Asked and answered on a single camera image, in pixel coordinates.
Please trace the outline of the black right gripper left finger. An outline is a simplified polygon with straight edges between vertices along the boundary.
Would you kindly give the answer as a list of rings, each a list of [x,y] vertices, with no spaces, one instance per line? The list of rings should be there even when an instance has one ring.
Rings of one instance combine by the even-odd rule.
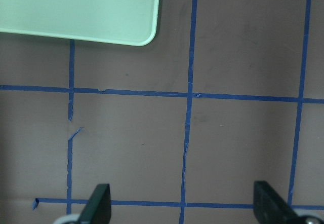
[[[108,183],[98,184],[82,210],[78,223],[106,224],[111,220],[111,196]]]

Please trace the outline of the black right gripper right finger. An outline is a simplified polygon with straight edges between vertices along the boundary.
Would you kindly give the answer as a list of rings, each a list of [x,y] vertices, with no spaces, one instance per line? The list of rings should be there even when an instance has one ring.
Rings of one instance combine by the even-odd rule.
[[[254,182],[253,213],[260,224],[304,223],[304,218],[299,216],[266,181]]]

